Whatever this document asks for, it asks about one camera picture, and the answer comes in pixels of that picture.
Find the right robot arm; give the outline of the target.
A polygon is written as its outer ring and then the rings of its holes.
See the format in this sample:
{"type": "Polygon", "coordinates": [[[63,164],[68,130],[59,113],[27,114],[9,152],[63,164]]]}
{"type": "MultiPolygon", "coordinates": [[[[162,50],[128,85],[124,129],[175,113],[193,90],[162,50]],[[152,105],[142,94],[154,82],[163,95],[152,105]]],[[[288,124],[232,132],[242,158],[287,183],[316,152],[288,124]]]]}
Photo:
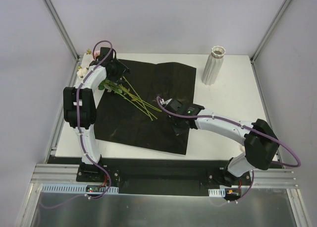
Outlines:
{"type": "Polygon", "coordinates": [[[246,172],[253,169],[267,170],[270,167],[279,144],[265,120],[230,120],[203,106],[187,106],[176,99],[158,100],[158,104],[168,114],[168,120],[177,132],[188,128],[206,130],[244,146],[242,154],[232,157],[225,168],[214,175],[215,182],[231,187],[246,172]]]}

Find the black wrapping paper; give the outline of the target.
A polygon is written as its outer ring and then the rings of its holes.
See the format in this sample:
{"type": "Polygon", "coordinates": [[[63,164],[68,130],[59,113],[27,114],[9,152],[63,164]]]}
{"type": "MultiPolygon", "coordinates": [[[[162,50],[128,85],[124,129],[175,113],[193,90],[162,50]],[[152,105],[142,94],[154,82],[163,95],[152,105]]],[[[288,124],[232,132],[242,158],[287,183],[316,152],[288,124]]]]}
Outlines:
{"type": "Polygon", "coordinates": [[[96,139],[185,155],[189,130],[176,134],[156,98],[191,104],[196,68],[178,62],[123,59],[122,63],[131,72],[115,92],[104,91],[97,106],[96,139]]]}

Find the pink white flower bouquet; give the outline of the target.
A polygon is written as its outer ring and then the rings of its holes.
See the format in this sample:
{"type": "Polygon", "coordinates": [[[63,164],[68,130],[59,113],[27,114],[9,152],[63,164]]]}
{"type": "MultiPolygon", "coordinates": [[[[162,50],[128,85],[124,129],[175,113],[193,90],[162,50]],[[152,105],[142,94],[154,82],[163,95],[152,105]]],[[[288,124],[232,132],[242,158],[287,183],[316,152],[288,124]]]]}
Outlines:
{"type": "MultiPolygon", "coordinates": [[[[88,85],[87,81],[84,82],[84,78],[88,77],[88,73],[92,71],[92,66],[88,65],[88,60],[83,61],[82,65],[83,67],[78,66],[77,68],[77,73],[76,73],[77,83],[75,87],[78,87],[80,84],[84,84],[85,86],[88,85]]],[[[95,92],[98,89],[101,91],[104,90],[108,93],[115,93],[119,95],[120,97],[122,97],[123,99],[127,100],[129,103],[135,106],[138,110],[140,110],[146,116],[148,116],[151,119],[151,121],[156,120],[157,117],[150,111],[150,109],[157,112],[162,112],[162,110],[144,101],[124,76],[122,79],[124,82],[127,83],[128,87],[114,83],[110,81],[108,78],[106,78],[100,83],[98,83],[98,85],[93,85],[93,86],[90,86],[89,88],[92,88],[93,92],[95,92]]]]}

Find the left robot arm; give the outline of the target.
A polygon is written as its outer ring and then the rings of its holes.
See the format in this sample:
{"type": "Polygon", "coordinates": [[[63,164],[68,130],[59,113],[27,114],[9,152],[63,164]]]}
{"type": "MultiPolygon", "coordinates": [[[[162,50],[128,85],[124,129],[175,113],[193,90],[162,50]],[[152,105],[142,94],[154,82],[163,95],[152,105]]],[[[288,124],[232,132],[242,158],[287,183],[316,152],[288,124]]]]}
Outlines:
{"type": "Polygon", "coordinates": [[[95,57],[89,66],[79,70],[79,81],[63,90],[64,120],[78,137],[82,163],[86,165],[96,165],[101,159],[94,133],[97,119],[94,92],[105,81],[121,84],[125,73],[130,72],[117,59],[116,51],[112,48],[101,47],[100,52],[93,52],[93,55],[95,57]]]}

